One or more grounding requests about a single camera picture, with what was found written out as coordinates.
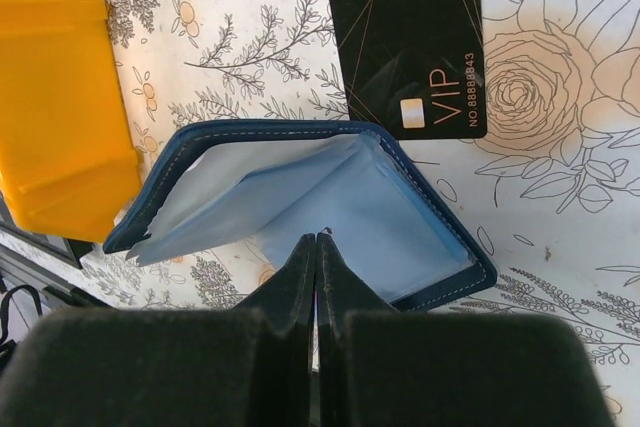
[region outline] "black strap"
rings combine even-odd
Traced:
[[[0,345],[0,374],[2,374],[4,368],[9,364],[11,356],[13,356],[16,350],[16,346],[17,344],[13,340]]]
[[[40,301],[40,294],[37,289],[31,287],[30,285],[19,285],[18,287],[14,287],[9,290],[4,297],[2,298],[2,302],[0,303],[0,328],[2,328],[2,335],[0,336],[0,349],[4,347],[7,338],[9,337],[9,305],[11,302],[11,298],[13,295],[19,290],[26,290],[33,299],[33,303],[36,307],[36,312],[38,313],[38,317],[42,317],[42,303]]]

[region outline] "light blue card slot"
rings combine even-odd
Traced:
[[[347,265],[393,301],[474,263],[368,133],[257,170],[207,209],[136,252],[141,265],[253,236],[282,266],[301,235],[331,233]]]

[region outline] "rose drawing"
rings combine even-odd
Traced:
[[[595,214],[640,197],[640,0],[483,0],[488,133],[475,174],[523,183],[520,198]]]
[[[494,154],[549,157],[578,128],[595,90],[595,62],[572,35],[500,34],[485,45],[489,133],[476,144]]]

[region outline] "black card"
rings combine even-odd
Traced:
[[[397,139],[487,132],[480,0],[330,0],[352,120]]]

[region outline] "black padding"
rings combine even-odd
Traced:
[[[584,349],[560,321],[352,313],[344,341],[342,425],[613,427]]]
[[[277,341],[257,310],[69,309],[45,318],[0,382],[3,427],[235,427],[283,419]]]
[[[322,425],[345,425],[348,352],[342,342],[345,314],[373,310],[400,314],[383,301],[345,264],[333,239],[318,235],[316,296],[320,352],[320,414]]]
[[[284,267],[234,307],[263,313],[276,335],[272,363],[279,367],[266,388],[288,405],[284,418],[273,424],[279,427],[309,424],[315,263],[315,235],[304,235]],[[272,425],[264,418],[262,422]]]

